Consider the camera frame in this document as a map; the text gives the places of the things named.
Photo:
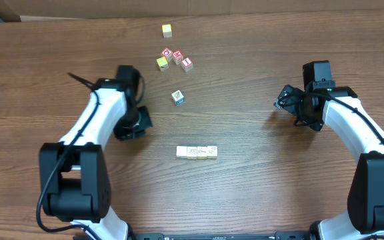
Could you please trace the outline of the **wooden block star drawing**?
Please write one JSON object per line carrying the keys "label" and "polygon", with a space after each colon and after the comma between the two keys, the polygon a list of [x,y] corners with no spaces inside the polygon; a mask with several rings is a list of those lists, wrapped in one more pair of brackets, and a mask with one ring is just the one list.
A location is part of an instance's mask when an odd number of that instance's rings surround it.
{"label": "wooden block star drawing", "polygon": [[187,158],[187,146],[176,146],[176,158]]}

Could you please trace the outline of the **wooden block blue side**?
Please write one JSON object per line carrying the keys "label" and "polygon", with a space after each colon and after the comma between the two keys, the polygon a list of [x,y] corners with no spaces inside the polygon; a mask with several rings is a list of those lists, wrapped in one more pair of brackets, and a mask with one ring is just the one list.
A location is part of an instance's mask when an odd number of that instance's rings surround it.
{"label": "wooden block blue side", "polygon": [[180,90],[173,92],[171,96],[176,105],[180,105],[185,101],[185,97]]}

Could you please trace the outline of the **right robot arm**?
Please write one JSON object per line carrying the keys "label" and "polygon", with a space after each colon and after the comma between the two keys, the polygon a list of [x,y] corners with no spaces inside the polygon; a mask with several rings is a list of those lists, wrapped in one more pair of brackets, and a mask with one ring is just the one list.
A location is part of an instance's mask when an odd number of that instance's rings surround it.
{"label": "right robot arm", "polygon": [[328,60],[303,65],[303,89],[286,85],[274,102],[295,116],[294,126],[330,127],[357,164],[341,214],[314,222],[296,239],[384,239],[384,131],[350,87],[338,87]]}

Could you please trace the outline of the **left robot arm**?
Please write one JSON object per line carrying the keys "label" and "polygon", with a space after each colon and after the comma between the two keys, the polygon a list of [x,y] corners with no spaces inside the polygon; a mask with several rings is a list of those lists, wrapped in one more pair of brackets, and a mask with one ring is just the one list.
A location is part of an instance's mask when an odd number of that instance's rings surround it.
{"label": "left robot arm", "polygon": [[135,239],[111,207],[104,148],[110,136],[136,139],[152,127],[147,108],[139,105],[144,78],[132,65],[120,65],[114,78],[94,83],[70,76],[89,88],[90,99],[66,135],[40,148],[37,224],[48,233],[81,229],[88,239]]}

